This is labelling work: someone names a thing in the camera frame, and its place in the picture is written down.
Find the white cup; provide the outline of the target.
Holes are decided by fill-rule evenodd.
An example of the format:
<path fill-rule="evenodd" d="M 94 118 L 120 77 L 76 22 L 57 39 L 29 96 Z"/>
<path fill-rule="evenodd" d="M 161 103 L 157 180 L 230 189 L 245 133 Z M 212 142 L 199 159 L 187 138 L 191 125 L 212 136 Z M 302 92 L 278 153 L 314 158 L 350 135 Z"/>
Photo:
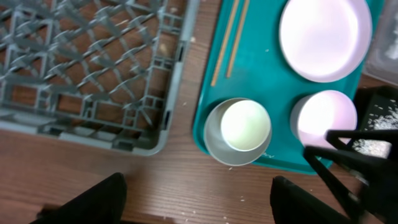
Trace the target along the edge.
<path fill-rule="evenodd" d="M 262 146 L 271 135 L 271 127 L 267 110 L 253 100 L 238 100 L 228 106 L 220 121 L 223 140 L 241 152 Z"/>

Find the clear plastic bin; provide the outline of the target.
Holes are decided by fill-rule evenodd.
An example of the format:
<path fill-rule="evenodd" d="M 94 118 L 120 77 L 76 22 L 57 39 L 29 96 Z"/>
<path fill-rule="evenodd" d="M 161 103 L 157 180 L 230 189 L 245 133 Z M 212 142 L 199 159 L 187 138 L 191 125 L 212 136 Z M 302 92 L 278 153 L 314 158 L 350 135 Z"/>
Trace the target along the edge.
<path fill-rule="evenodd" d="M 384 1 L 364 74 L 397 86 L 397 0 Z"/>

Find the grey bowl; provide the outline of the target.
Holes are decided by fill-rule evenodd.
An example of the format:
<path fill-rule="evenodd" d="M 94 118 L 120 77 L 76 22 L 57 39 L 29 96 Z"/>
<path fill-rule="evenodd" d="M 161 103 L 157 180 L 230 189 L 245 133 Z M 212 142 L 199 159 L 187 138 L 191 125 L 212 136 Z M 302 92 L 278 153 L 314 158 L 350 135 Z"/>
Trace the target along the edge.
<path fill-rule="evenodd" d="M 227 107 L 231 106 L 238 100 L 249 99 L 232 98 L 218 104 L 206 118 L 203 130 L 203 140 L 205 142 L 205 146 L 208 152 L 218 162 L 227 166 L 245 166 L 254 162 L 266 152 L 272 138 L 271 128 L 271 135 L 268 140 L 259 148 L 249 152 L 235 151 L 233 148 L 226 144 L 226 142 L 223 140 L 223 137 L 221 136 L 220 131 L 221 117 L 226 111 Z"/>

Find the grey dish rack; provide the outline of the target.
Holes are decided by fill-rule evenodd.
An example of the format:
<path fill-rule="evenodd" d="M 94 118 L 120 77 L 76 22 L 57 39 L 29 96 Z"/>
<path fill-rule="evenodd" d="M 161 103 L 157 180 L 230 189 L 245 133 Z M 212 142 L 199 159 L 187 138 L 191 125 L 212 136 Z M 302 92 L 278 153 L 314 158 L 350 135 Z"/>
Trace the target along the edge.
<path fill-rule="evenodd" d="M 138 156 L 169 136 L 198 1 L 1 2 L 1 128 Z"/>

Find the pile of rice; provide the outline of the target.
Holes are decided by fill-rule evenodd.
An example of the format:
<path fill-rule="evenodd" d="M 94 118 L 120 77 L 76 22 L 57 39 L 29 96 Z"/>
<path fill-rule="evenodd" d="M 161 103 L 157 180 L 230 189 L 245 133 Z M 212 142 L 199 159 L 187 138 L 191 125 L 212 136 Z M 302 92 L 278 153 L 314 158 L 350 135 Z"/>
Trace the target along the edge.
<path fill-rule="evenodd" d="M 369 114 L 363 131 L 365 138 L 355 140 L 353 149 L 367 156 L 387 159 L 392 151 L 388 137 L 397 131 L 397 106 L 377 106 L 376 111 Z"/>

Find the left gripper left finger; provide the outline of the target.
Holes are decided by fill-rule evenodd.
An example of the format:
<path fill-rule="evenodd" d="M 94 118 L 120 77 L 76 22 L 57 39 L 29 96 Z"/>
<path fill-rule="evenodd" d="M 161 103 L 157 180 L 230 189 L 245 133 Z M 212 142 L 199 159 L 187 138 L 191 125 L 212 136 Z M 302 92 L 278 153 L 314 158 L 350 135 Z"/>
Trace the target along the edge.
<path fill-rule="evenodd" d="M 61 207 L 36 219 L 36 224 L 118 224 L 124 211 L 127 185 L 124 175 L 114 173 Z"/>

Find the right wooden chopstick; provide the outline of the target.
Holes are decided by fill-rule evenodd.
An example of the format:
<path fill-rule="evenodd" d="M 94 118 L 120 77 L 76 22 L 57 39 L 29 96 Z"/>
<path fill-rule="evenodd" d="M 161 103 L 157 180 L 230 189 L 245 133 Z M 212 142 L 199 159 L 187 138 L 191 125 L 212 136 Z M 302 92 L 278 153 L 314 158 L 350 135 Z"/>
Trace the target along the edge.
<path fill-rule="evenodd" d="M 231 53 L 231 56 L 229 59 L 228 69 L 226 72 L 227 78 L 230 78 L 232 75 L 232 72 L 233 72 L 234 62 L 236 59 L 236 54 L 238 52 L 241 35 L 242 35 L 243 29 L 244 29 L 244 23 L 246 20 L 246 15 L 248 12 L 249 4 L 250 4 L 250 0 L 244 0 L 243 9 L 241 11 L 241 16 L 239 18 L 239 25 L 238 25 L 238 29 L 236 31 L 236 36 L 235 36 L 235 40 L 234 40 L 234 44 L 233 44 L 232 53 Z"/>

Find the large white plate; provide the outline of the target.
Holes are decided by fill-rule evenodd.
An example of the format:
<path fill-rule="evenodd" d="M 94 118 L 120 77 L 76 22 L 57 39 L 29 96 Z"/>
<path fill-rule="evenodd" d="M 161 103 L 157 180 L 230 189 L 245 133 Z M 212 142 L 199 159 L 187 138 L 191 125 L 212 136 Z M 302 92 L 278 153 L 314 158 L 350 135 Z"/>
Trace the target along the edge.
<path fill-rule="evenodd" d="M 341 80 L 366 56 L 373 34 L 365 0 L 288 0 L 280 17 L 284 58 L 301 77 Z"/>

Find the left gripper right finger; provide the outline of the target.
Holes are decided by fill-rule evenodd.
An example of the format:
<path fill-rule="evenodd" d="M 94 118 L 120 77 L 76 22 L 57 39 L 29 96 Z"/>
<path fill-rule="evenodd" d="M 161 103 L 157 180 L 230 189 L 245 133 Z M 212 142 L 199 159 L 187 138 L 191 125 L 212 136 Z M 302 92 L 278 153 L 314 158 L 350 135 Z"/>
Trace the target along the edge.
<path fill-rule="evenodd" d="M 272 180 L 270 205 L 275 224 L 344 224 L 340 214 L 283 176 Z"/>

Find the teal plastic tray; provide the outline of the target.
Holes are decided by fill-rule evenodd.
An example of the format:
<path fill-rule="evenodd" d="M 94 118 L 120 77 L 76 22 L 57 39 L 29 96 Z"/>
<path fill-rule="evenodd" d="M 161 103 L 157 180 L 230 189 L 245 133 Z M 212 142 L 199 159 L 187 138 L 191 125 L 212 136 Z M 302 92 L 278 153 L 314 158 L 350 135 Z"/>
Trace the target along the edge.
<path fill-rule="evenodd" d="M 219 103 L 230 98 L 249 98 L 268 111 L 272 138 L 266 155 L 255 161 L 258 166 L 315 174 L 303 158 L 303 146 L 293 135 L 290 112 L 301 96 L 322 90 L 337 90 L 353 98 L 361 78 L 362 67 L 348 77 L 332 83 L 314 83 L 297 75 L 285 61 L 278 41 L 278 26 L 285 1 L 251 1 L 236 56 L 234 73 L 226 78 L 222 64 L 215 86 L 211 85 L 224 32 L 232 10 L 232 1 L 223 1 L 208 57 L 206 72 L 193 125 L 193 138 L 204 152 L 206 117 Z"/>

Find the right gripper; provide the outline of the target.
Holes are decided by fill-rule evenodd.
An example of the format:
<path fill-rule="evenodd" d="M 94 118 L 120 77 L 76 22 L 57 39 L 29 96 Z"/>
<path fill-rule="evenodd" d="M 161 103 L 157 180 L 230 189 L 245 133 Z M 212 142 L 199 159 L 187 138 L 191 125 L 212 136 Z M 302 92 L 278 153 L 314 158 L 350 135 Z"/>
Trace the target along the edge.
<path fill-rule="evenodd" d="M 353 149 L 354 141 L 365 136 L 366 132 L 361 130 L 329 130 L 326 140 L 336 149 L 307 146 L 303 157 L 350 218 L 366 223 L 373 216 L 381 223 L 397 224 L 397 131 L 388 137 L 392 151 L 387 159 L 366 156 Z M 332 161 L 357 177 L 363 183 L 359 194 L 352 193 L 321 159 Z"/>

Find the wooden chopstick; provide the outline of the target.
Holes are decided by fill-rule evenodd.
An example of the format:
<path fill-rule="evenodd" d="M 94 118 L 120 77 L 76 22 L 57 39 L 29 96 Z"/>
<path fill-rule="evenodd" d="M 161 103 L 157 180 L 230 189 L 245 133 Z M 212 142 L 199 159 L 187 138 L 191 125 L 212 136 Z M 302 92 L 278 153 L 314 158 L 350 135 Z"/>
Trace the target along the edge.
<path fill-rule="evenodd" d="M 222 63 L 223 63 L 224 55 L 225 55 L 225 52 L 226 52 L 226 48 L 227 48 L 227 45 L 228 45 L 229 37 L 231 35 L 231 29 L 233 27 L 234 19 L 236 17 L 236 13 L 237 13 L 237 10 L 238 10 L 238 7 L 239 7 L 239 2 L 240 2 L 240 0 L 234 0 L 233 1 L 231 12 L 230 12 L 229 17 L 228 17 L 228 23 L 227 23 L 226 30 L 225 30 L 225 33 L 224 33 L 224 36 L 223 36 L 223 41 L 221 43 L 220 52 L 218 54 L 218 59 L 217 59 L 217 62 L 216 62 L 215 70 L 213 72 L 213 76 L 212 76 L 212 80 L 211 80 L 211 86 L 215 86 L 216 85 L 216 82 L 217 82 L 217 79 L 218 79 L 218 75 L 219 75 L 219 72 L 220 72 L 220 69 L 221 69 L 221 66 L 222 66 Z"/>
<path fill-rule="evenodd" d="M 238 25 L 238 29 L 236 31 L 236 36 L 235 36 L 235 40 L 234 40 L 234 44 L 233 44 L 232 53 L 231 53 L 231 56 L 229 59 L 228 69 L 226 72 L 227 78 L 230 78 L 232 75 L 232 72 L 233 72 L 234 62 L 236 59 L 236 54 L 238 52 L 241 35 L 242 35 L 243 29 L 244 29 L 244 23 L 246 20 L 246 15 L 248 12 L 249 4 L 250 4 L 250 0 L 244 0 L 243 9 L 241 11 L 241 16 L 239 18 L 239 25 Z"/>

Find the left wooden chopstick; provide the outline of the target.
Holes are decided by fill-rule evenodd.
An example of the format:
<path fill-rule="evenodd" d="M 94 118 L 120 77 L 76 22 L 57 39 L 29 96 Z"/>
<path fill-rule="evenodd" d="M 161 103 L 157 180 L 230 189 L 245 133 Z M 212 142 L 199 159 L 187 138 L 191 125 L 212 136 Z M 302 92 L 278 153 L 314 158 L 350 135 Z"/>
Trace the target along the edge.
<path fill-rule="evenodd" d="M 220 69 L 221 69 L 221 66 L 222 66 L 222 63 L 223 63 L 224 55 L 225 55 L 225 52 L 226 52 L 226 48 L 227 48 L 227 45 L 228 45 L 229 37 L 231 35 L 231 29 L 233 27 L 234 19 L 236 17 L 236 13 L 237 13 L 237 10 L 238 10 L 238 7 L 239 7 L 239 2 L 240 2 L 240 0 L 234 0 L 233 1 L 231 12 L 230 12 L 229 17 L 228 17 L 228 23 L 227 23 L 226 30 L 225 30 L 225 33 L 224 33 L 224 36 L 223 36 L 223 41 L 221 43 L 220 52 L 218 54 L 218 59 L 217 59 L 217 62 L 216 62 L 215 70 L 213 72 L 213 76 L 212 76 L 212 80 L 211 80 L 211 86 L 215 86 L 216 85 L 216 82 L 217 82 L 217 79 L 218 79 L 218 75 L 219 75 L 219 72 L 220 72 Z"/>

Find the black tray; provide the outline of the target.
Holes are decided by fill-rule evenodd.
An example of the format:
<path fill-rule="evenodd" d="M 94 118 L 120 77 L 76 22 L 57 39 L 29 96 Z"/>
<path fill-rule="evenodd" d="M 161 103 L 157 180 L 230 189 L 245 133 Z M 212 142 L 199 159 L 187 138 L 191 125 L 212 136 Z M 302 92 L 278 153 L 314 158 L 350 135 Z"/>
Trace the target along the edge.
<path fill-rule="evenodd" d="M 354 105 L 358 113 L 358 130 L 397 130 L 397 88 L 360 88 Z M 353 141 L 353 149 L 369 156 L 397 159 L 397 144 L 387 141 L 359 139 Z"/>

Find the small pink bowl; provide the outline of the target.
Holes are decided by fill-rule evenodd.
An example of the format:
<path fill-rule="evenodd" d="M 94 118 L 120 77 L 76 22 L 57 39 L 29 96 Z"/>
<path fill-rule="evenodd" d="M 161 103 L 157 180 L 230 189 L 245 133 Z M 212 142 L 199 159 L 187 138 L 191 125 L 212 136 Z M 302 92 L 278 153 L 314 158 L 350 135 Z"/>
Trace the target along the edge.
<path fill-rule="evenodd" d="M 334 148 L 329 130 L 356 129 L 358 114 L 352 100 L 336 90 L 324 90 L 298 100 L 290 113 L 290 128 L 302 146 Z"/>

